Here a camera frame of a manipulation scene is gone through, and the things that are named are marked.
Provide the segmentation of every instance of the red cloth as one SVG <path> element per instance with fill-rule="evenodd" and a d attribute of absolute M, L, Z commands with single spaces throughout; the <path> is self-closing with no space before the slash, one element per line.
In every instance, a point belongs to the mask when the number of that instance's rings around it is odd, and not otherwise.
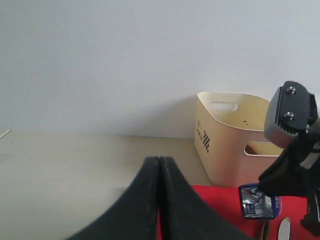
<path fill-rule="evenodd" d="M 244 219 L 242 217 L 237 188 L 197 185 L 192 187 L 223 218 L 227 219 L 248 236 L 259 239 L 263 220 Z M 284 196 L 281 197 L 281 202 L 281 213 L 276 219 L 270 221 L 269 240 L 278 239 L 280 223 L 286 217 L 290 218 L 290 240 L 319 239 L 300 226 L 300 220 L 303 219 L 307 211 L 307 200 L 305 198 Z M 160 240 L 159 225 L 157 229 L 157 239 Z"/>

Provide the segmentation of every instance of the small package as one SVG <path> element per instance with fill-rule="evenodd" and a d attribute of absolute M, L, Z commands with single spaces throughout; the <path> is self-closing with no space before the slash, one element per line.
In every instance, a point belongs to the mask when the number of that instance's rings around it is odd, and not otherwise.
<path fill-rule="evenodd" d="M 269 197 L 261 192 L 257 183 L 240 186 L 242 215 L 246 219 L 275 219 L 281 211 L 280 197 Z"/>

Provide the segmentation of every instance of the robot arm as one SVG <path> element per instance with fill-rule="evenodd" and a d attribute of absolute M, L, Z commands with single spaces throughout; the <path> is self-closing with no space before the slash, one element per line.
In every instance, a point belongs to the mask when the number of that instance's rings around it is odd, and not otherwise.
<path fill-rule="evenodd" d="M 259 177 L 258 187 L 270 197 L 307 198 L 300 224 L 320 236 L 320 102 L 301 84 L 287 81 L 267 110 L 264 136 L 283 148 Z"/>

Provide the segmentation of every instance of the beige tabletop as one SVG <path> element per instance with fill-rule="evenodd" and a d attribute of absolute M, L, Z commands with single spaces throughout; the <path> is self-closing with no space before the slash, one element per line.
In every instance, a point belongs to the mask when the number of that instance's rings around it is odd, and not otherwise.
<path fill-rule="evenodd" d="M 147 156 L 210 185 L 193 140 L 11 131 L 0 139 L 0 239 L 61 240 L 101 215 Z"/>

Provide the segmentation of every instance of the basket handle hole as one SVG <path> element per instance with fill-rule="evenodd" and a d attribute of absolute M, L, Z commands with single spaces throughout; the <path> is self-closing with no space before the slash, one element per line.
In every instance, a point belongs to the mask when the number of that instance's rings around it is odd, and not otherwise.
<path fill-rule="evenodd" d="M 214 101 L 211 103 L 212 110 L 223 110 L 223 111 L 230 111 L 234 112 L 238 109 L 238 104 L 235 102 L 218 102 Z"/>
<path fill-rule="evenodd" d="M 281 152 L 282 149 L 271 142 L 249 142 L 244 147 L 244 153 L 247 155 L 278 156 Z"/>

